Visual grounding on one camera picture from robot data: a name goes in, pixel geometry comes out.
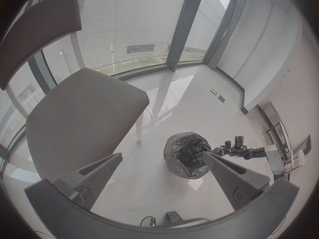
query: floor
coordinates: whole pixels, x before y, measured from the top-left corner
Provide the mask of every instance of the floor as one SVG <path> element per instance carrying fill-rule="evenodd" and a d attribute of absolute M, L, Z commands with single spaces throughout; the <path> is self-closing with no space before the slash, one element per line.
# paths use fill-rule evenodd
<path fill-rule="evenodd" d="M 267 124 L 258 110 L 254 108 L 244 115 L 240 111 L 241 91 L 205 65 L 182 67 L 175 73 L 157 72 L 127 82 L 146 91 L 150 99 L 144 112 L 142 141 L 136 141 L 133 127 L 115 151 L 122 152 L 123 161 L 91 211 L 137 226 L 149 215 L 160 225 L 169 211 L 177 211 L 184 220 L 195 217 L 214 220 L 233 212 L 211 173 L 198 180 L 177 177 L 165 167 L 163 149 L 166 140 L 180 132 L 196 132 L 212 148 L 226 140 L 233 142 L 236 135 L 244 136 L 249 148 L 269 145 Z M 224 103 L 218 99 L 219 95 L 225 98 Z M 273 183 L 266 158 L 248 161 L 225 158 L 269 176 Z M 40 180 L 25 139 L 10 160 L 4 172 L 8 193 L 31 227 L 45 233 L 24 194 L 25 187 Z M 149 226 L 149 220 L 143 226 Z"/>

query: chair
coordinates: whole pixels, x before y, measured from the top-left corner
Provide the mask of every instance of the chair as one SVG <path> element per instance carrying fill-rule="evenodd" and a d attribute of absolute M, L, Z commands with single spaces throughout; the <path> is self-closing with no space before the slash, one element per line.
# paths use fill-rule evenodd
<path fill-rule="evenodd" d="M 0 46 L 0 87 L 27 119 L 34 165 L 40 177 L 51 182 L 112 155 L 135 122 L 141 141 L 143 112 L 149 104 L 144 91 L 83 68 L 77 53 L 82 69 L 54 87 L 30 115 L 24 111 L 10 79 L 42 48 L 81 29 L 77 0 L 42 0 L 16 21 Z M 77 39 L 72 44 L 79 51 Z"/>

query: chair leg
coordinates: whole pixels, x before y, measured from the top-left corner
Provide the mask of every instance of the chair leg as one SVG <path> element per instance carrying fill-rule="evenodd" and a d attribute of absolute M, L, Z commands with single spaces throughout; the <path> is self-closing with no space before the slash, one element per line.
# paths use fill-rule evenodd
<path fill-rule="evenodd" d="M 142 112 L 141 116 L 139 116 L 138 120 L 135 122 L 135 126 L 136 126 L 136 139 L 137 139 L 138 142 L 141 142 L 141 140 L 142 140 L 143 115 L 144 115 L 144 112 Z"/>

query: trash bin with black liner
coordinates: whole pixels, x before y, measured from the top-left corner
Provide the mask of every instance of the trash bin with black liner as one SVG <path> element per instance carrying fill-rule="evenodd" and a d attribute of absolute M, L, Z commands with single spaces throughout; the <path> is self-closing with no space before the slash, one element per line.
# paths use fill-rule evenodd
<path fill-rule="evenodd" d="M 209 172 L 201 153 L 211 151 L 207 140 L 194 132 L 172 135 L 164 148 L 164 163 L 175 175 L 186 179 L 199 179 Z"/>

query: cable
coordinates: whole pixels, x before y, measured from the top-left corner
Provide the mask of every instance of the cable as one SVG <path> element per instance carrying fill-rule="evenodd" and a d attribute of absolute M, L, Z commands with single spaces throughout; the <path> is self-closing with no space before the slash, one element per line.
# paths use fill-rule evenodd
<path fill-rule="evenodd" d="M 142 222 L 143 222 L 146 218 L 154 218 L 154 217 L 153 217 L 153 216 L 147 216 L 147 217 L 145 217 L 144 219 L 142 219 L 141 224 L 140 224 L 140 227 L 142 226 Z"/>
<path fill-rule="evenodd" d="M 284 219 L 282 220 L 282 223 L 281 223 L 280 227 L 277 228 L 277 230 L 276 230 L 275 232 L 273 232 L 272 234 L 270 234 L 271 236 L 272 236 L 274 233 L 276 233 L 276 232 L 281 228 L 282 224 L 284 224 L 284 222 L 285 222 L 285 219 L 286 219 L 286 216 L 285 216 Z"/>

